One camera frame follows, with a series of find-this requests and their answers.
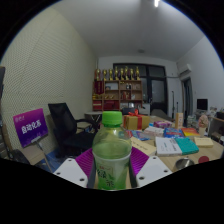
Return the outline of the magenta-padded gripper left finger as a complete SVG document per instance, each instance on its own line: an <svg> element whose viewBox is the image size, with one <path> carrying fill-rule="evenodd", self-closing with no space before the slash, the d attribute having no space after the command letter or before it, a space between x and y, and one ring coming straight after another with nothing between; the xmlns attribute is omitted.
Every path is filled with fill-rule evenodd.
<svg viewBox="0 0 224 224"><path fill-rule="evenodd" d="M54 174L78 186L93 188L96 166L92 149L88 149L75 159L67 158Z"/></svg>

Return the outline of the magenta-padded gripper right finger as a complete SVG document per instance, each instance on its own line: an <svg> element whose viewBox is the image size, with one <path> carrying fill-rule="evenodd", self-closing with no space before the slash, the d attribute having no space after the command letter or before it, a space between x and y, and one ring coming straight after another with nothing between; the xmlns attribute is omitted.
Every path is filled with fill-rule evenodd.
<svg viewBox="0 0 224 224"><path fill-rule="evenodd" d="M129 173L131 186L138 188L170 175L172 171L157 156L148 156L133 147Z"/></svg>

